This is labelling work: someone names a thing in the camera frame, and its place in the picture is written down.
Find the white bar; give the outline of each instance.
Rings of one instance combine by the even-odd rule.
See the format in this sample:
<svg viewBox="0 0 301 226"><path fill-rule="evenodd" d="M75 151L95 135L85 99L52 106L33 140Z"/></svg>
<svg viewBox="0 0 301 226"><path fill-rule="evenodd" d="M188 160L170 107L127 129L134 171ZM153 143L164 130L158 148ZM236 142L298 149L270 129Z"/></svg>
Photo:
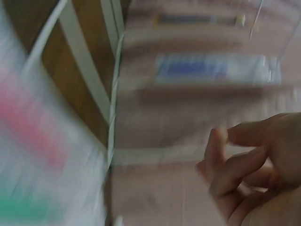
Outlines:
<svg viewBox="0 0 301 226"><path fill-rule="evenodd" d="M35 41L32 50L27 58L27 61L24 65L22 70L22 77L26 78L26 75L33 67L33 65L40 60L40 56L43 52L43 49L47 43L48 37L51 34L51 31L58 20L61 12L63 11L66 3L68 0L60 0L52 13L50 14L48 20L46 21L45 25L43 26L37 40Z"/></svg>
<svg viewBox="0 0 301 226"><path fill-rule="evenodd" d="M60 15L60 23L81 75L104 119L110 123L110 101L81 31L76 12L68 1Z"/></svg>
<svg viewBox="0 0 301 226"><path fill-rule="evenodd" d="M121 37L121 35L124 32L124 22L123 22L123 15L122 15L122 8L120 4L120 0L111 0L112 7L114 10L114 16L118 31L118 36Z"/></svg>
<svg viewBox="0 0 301 226"><path fill-rule="evenodd" d="M257 14L256 14L256 17L255 17L254 22L253 22L253 26L252 26L252 28L250 30L249 39L252 38L253 30L254 30L254 27L255 27L255 25L257 23L257 20L258 20L258 17L259 17L262 5L263 5L263 0L260 1L259 7L258 7L258 10L257 10Z"/></svg>
<svg viewBox="0 0 301 226"><path fill-rule="evenodd" d="M112 5L110 0L100 0L100 3L103 10L103 17L107 28L107 33L109 36L111 48L114 56L116 56L119 38L118 38L118 32L117 32L115 18L112 10Z"/></svg>
<svg viewBox="0 0 301 226"><path fill-rule="evenodd" d="M121 36L116 53L116 61L114 66L114 74L112 79L112 91L111 91L111 110L110 110L110 127L109 127L109 137L108 137L108 165L111 164L114 155L114 138L115 138L115 118L116 118L116 101L117 101L117 91L118 91L118 76L119 67L121 60L121 50L124 35Z"/></svg>

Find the finger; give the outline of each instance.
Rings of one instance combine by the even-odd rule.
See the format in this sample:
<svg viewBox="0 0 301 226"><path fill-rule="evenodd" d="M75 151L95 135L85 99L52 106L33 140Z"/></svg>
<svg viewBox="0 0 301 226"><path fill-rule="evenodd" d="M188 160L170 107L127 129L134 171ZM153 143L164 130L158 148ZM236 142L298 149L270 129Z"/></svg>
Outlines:
<svg viewBox="0 0 301 226"><path fill-rule="evenodd" d="M287 113L274 115L268 119L254 122L243 122L228 129L228 140L230 143L240 146L258 147L263 145L268 126Z"/></svg>
<svg viewBox="0 0 301 226"><path fill-rule="evenodd" d="M215 173L223 166L224 150L227 144L227 133L221 129L212 129L205 150L205 169L209 181L212 181Z"/></svg>
<svg viewBox="0 0 301 226"><path fill-rule="evenodd" d="M230 226L241 226L242 222L246 218L249 212L261 206L262 204L268 202L273 197L275 197L273 192L255 192L247 196L233 211L228 219L228 225Z"/></svg>
<svg viewBox="0 0 301 226"><path fill-rule="evenodd" d="M210 186L217 207L226 220L244 200L244 194L237 189L242 178L257 171L265 162L267 152L263 147L253 149L245 155L228 159Z"/></svg>
<svg viewBox="0 0 301 226"><path fill-rule="evenodd" d="M276 190L282 186L282 180L273 167L263 166L259 170L243 178L249 186Z"/></svg>
<svg viewBox="0 0 301 226"><path fill-rule="evenodd" d="M211 195L218 198L236 190L242 179L260 169L266 159L267 151L264 147L228 159L211 184Z"/></svg>

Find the white frame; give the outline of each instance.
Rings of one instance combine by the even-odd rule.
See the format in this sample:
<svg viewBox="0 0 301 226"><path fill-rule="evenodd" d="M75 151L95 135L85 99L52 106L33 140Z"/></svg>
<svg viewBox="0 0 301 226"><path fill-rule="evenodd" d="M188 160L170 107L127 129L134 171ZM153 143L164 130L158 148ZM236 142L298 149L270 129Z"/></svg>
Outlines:
<svg viewBox="0 0 301 226"><path fill-rule="evenodd" d="M50 14L48 20L46 21L38 38L36 39L33 45L33 48L22 70L22 77L26 79L27 76L30 74L32 68L41 67L41 55L43 49L52 32L54 25L59 20L67 43L71 49L71 52L75 58L77 65L79 66L81 75L83 76L83 79L100 113L103 115L106 123L109 125L108 148L106 148L97 139L99 141L98 149L104 153L104 156L106 156L106 163L108 168L111 164L114 149L114 127L116 110L115 105L117 98L118 74L123 34L120 34L119 39L114 19L114 17L117 16L114 16L113 14L111 3L108 0L101 0L101 4L107 29L109 27L108 36L110 39L111 48L114 53L114 56L116 57L112 82L111 102L100 80L100 76L97 72L97 69L94 65L93 59L87 47L84 35L81 31L80 24L78 22L77 15L73 8L71 0L59 0L59 2L57 3L56 7Z"/></svg>

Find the wooden panel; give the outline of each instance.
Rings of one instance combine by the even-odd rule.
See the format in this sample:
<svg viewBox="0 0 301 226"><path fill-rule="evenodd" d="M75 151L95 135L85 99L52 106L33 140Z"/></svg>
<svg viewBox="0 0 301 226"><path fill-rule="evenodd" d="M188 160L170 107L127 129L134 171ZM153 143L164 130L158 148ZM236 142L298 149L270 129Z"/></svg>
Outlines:
<svg viewBox="0 0 301 226"><path fill-rule="evenodd" d="M4 8L29 52L58 0L3 0Z"/></svg>

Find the wooden surface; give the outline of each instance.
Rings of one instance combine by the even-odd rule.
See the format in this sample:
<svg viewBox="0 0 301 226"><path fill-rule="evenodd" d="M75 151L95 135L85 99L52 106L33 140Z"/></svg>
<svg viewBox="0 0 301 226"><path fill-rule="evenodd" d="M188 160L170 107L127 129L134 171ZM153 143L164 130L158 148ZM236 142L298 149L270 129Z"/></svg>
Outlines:
<svg viewBox="0 0 301 226"><path fill-rule="evenodd" d="M4 0L12 24L29 53L58 0ZM73 0L79 23L109 96L115 59L99 0ZM57 22L42 54L43 64L67 102L91 131L107 145L108 126L89 93Z"/></svg>
<svg viewBox="0 0 301 226"><path fill-rule="evenodd" d="M32 46L58 0L2 0L4 8L25 49Z"/></svg>

